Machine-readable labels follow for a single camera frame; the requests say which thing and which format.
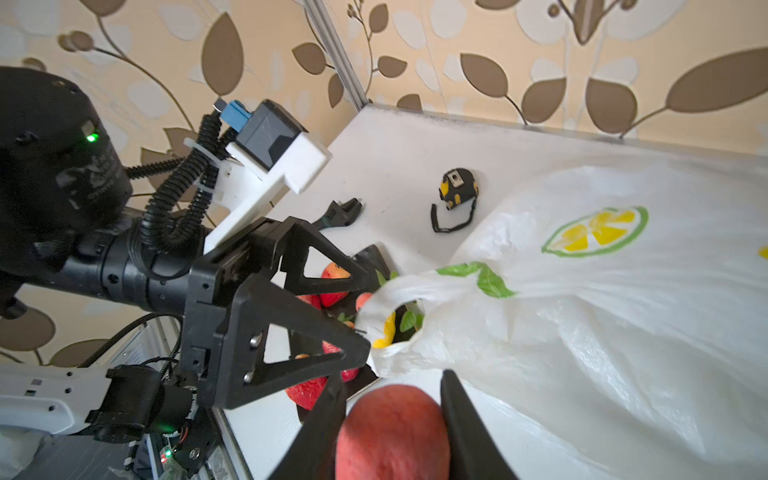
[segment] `white table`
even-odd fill
[[[331,200],[347,201],[358,197],[365,205],[351,226],[323,233],[344,253],[354,254],[376,243],[391,257],[400,273],[419,273],[447,265],[459,244],[499,202],[514,184],[563,167],[578,166],[585,155],[599,163],[601,157],[621,155],[633,158],[682,157],[685,153],[650,150],[608,142],[587,141],[537,131],[469,124],[447,119],[366,108],[330,146],[333,159],[301,196],[288,193],[269,217],[288,216],[314,221]],[[467,167],[478,180],[480,196],[475,222],[459,232],[437,234],[432,231],[429,210],[440,202],[438,188],[442,175],[455,167]],[[440,224],[463,222],[468,205],[447,212],[438,209]],[[318,255],[307,262],[306,273],[319,276],[326,261]],[[289,355],[285,329],[270,328],[266,347],[267,362]],[[417,385],[439,401],[440,372],[426,371],[387,379]],[[478,413],[507,462],[520,478],[595,478],[568,456],[553,457],[551,446],[559,440],[541,430],[495,399],[466,387]],[[523,425],[506,428],[509,416]],[[266,478],[293,441],[300,424],[296,407],[284,392],[278,392],[249,405],[227,412],[233,433],[255,480]]]

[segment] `brown leaf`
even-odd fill
[[[56,325],[51,317],[31,307],[19,318],[0,321],[0,347],[14,352],[38,349],[55,334]]]
[[[301,68],[313,75],[319,75],[326,69],[326,56],[316,43],[308,41],[292,50],[293,57],[299,62]]]
[[[235,89],[243,76],[243,43],[235,24],[225,13],[208,31],[203,44],[203,76],[211,90],[226,95]]]
[[[505,8],[514,7],[520,0],[475,0],[475,3],[480,8],[486,10],[504,10]]]
[[[405,97],[400,98],[397,101],[397,108],[405,108],[406,110],[422,111],[422,99],[418,94],[407,94]]]
[[[64,368],[76,367],[93,355],[96,350],[107,342],[105,339],[83,340],[82,342],[71,343],[63,349],[54,353],[49,365],[60,366]]]
[[[637,99],[622,84],[590,78],[585,102],[594,126],[609,134],[626,131],[637,115]]]
[[[768,91],[768,47],[709,60],[680,77],[667,95],[667,108],[700,113],[733,107]]]
[[[507,94],[507,75],[504,69],[490,58],[472,53],[462,53],[462,70],[472,87],[489,97],[501,98]]]
[[[576,0],[573,16],[576,39],[580,44],[586,45],[600,24],[603,0]]]
[[[47,71],[45,64],[39,61],[37,58],[27,57],[22,60],[22,65],[33,70]]]
[[[368,25],[371,28],[371,33],[380,33],[384,31],[389,23],[389,10],[386,7],[386,3],[380,3],[373,7],[371,15],[368,17]]]
[[[408,62],[399,60],[398,58],[388,57],[387,55],[379,57],[379,71],[387,78],[399,77],[406,71],[407,66]]]
[[[537,81],[525,91],[520,105],[523,117],[532,124],[548,120],[565,96],[565,78]]]
[[[328,101],[331,104],[331,108],[334,108],[339,104],[343,95],[344,85],[341,83],[339,74],[335,73],[328,81]]]
[[[162,154],[158,151],[153,150],[147,150],[146,148],[141,149],[141,157],[140,162],[142,165],[149,165],[149,164],[156,164],[157,162],[170,160],[172,158],[169,154]],[[160,185],[165,182],[165,179],[168,178],[170,173],[167,174],[160,174],[160,175],[153,175],[151,177],[148,177],[147,180],[149,180],[149,183],[154,187],[155,190],[160,188]],[[192,197],[194,197],[194,193],[197,190],[196,187],[192,186],[187,189],[186,192],[184,192],[184,195],[181,196],[179,199],[180,202],[189,202],[192,201]]]
[[[66,51],[77,51],[69,35],[64,35],[63,33],[58,36],[58,46]]]
[[[192,147],[188,147],[184,144],[185,138],[191,138],[197,141],[197,134],[192,130],[186,128],[173,127],[164,128],[165,136],[168,137],[168,143],[170,143],[170,150],[174,152],[177,157],[186,157],[192,151]]]
[[[91,51],[94,49],[94,39],[84,31],[73,31],[69,34],[69,41],[79,51]]]
[[[80,0],[80,2],[96,15],[106,17],[120,10],[125,0]]]

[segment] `wallpaper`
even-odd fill
[[[373,103],[768,155],[768,2],[324,1]]]
[[[0,64],[43,69],[77,83],[126,166],[185,155],[184,138],[195,136],[218,96],[249,108],[271,98],[329,144],[355,109],[343,99],[338,77],[332,82],[336,100],[329,101],[333,67],[323,61],[309,73],[294,59],[292,50],[311,41],[304,8],[292,0],[0,3]],[[143,208],[162,179],[131,182],[129,204]],[[213,208],[206,223],[226,213]],[[31,308],[19,320],[0,322],[0,362],[12,361],[10,355],[75,365],[142,314],[31,286],[19,297]],[[78,343],[87,340],[96,341]]]

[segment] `floral wallpaper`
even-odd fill
[[[294,60],[316,40],[292,0],[5,0],[0,14],[0,64],[77,83],[126,166],[185,155],[184,138],[219,96],[249,108],[271,98],[326,145],[355,115],[333,67],[310,74]],[[132,182],[129,204],[143,208],[162,180]],[[226,213],[213,208],[207,224]],[[31,308],[0,322],[0,362],[76,365],[142,314],[33,286],[18,296]]]
[[[373,103],[768,154],[768,2],[324,2]]]

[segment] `black tray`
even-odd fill
[[[360,250],[353,257],[353,260],[355,260],[368,272],[368,288],[350,292],[349,295],[341,299],[339,302],[328,308],[323,308],[323,312],[327,315],[326,319],[329,322],[338,322],[338,317],[341,313],[344,313],[346,316],[356,315],[355,302],[357,301],[357,297],[361,293],[372,293],[379,289],[379,278],[376,275],[376,271],[378,270],[381,272],[382,275],[387,279],[391,273],[389,267],[386,264],[386,261],[384,261],[384,257],[376,245],[368,245],[363,250]],[[402,342],[403,340],[407,340],[411,338],[415,332],[414,329],[410,329],[408,332],[400,333],[400,319],[402,318],[402,315],[405,313],[405,311],[406,309],[404,307],[397,309],[397,317],[395,320],[395,338],[393,342]],[[288,332],[288,343],[290,346],[291,358],[299,355],[300,353],[305,353],[307,355],[323,354],[322,340],[302,335],[301,333],[295,332],[293,330],[289,330]],[[371,370],[371,367],[367,365],[361,367],[357,377],[354,380],[346,383],[346,397],[349,398],[350,396],[356,394],[366,386],[370,385],[370,383],[377,378],[378,377],[376,374],[374,374]],[[304,419],[310,413],[310,411],[303,409],[298,405],[296,406],[296,411],[299,414],[299,421],[303,424]]]

